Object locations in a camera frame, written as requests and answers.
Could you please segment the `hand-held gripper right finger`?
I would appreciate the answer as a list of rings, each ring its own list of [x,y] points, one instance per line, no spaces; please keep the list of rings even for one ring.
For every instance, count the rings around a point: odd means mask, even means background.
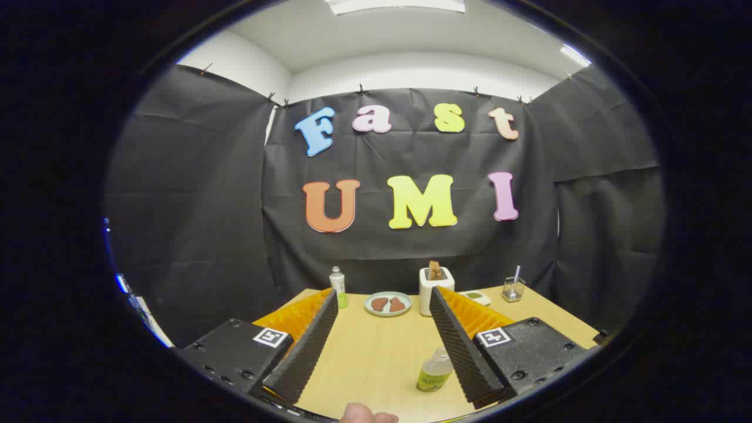
[[[429,309],[463,394],[475,409],[552,380],[586,349],[538,317],[513,322],[445,287]]]

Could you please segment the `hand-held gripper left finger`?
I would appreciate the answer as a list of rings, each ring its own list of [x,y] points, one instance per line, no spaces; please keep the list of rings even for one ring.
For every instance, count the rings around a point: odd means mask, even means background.
[[[231,318],[177,355],[213,382],[280,406],[299,401],[338,316],[333,289],[253,322]]]

